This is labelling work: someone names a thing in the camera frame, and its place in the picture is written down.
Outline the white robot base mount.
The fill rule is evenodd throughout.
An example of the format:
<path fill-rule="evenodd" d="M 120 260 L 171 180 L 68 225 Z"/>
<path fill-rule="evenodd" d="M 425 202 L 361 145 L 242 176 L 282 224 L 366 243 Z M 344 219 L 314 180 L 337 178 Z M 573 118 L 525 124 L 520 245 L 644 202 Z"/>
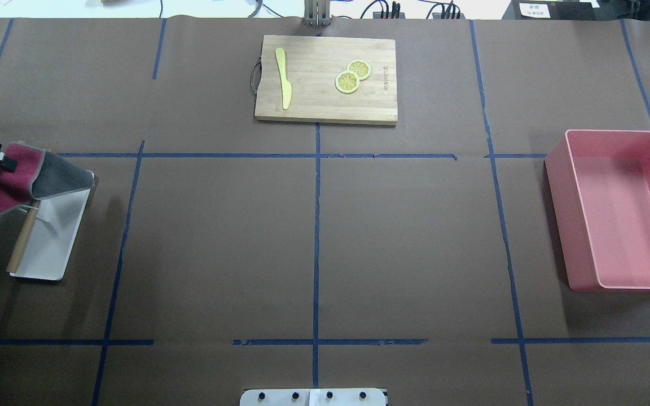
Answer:
<path fill-rule="evenodd" d="M 388 405 L 379 388 L 301 388 L 245 390 L 240 405 Z"/>

